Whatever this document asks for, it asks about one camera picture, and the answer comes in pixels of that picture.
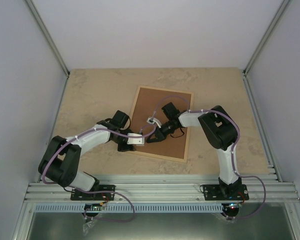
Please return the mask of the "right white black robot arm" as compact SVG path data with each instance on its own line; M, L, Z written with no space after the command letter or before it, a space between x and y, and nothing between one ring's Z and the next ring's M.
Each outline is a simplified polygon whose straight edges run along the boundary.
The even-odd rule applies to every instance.
M162 111L168 121L159 124L154 117L148 118L150 124L157 127L146 140L147 143L158 143L171 136L176 130L188 127L201 127L210 143L216 149L219 162L219 193L226 200L237 195L242 184L237 171L236 144L238 142L238 126L225 110L217 105L209 110L179 111L172 102L163 106Z

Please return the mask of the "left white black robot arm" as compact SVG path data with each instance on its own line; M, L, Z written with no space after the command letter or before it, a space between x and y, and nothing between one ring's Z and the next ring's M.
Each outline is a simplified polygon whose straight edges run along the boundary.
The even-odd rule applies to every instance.
M97 198L100 181L79 170L80 158L86 152L108 142L116 143L118 152L134 151L134 146L128 144L127 138L132 131L129 127L125 128L126 123L130 122L126 113L117 110L112 118L97 122L79 135L53 137L38 166L42 182L82 190L82 194L89 200Z

